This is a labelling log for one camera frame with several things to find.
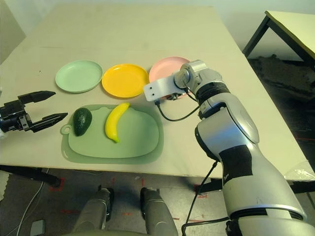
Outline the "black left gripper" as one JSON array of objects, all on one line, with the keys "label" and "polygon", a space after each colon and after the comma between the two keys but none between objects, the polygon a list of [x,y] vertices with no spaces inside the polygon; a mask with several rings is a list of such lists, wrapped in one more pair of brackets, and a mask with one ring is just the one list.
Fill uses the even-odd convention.
[{"label": "black left gripper", "polygon": [[31,130],[33,133],[49,128],[62,121],[68,113],[58,113],[32,123],[24,104],[44,101],[56,93],[53,91],[37,91],[18,96],[18,100],[4,103],[0,108],[0,129],[6,133],[14,130]]}]

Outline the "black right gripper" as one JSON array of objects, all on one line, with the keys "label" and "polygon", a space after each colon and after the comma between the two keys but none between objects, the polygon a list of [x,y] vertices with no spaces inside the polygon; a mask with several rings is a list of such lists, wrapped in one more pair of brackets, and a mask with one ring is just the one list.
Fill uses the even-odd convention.
[{"label": "black right gripper", "polygon": [[164,100],[175,101],[186,96],[186,93],[172,93],[163,97]]}]

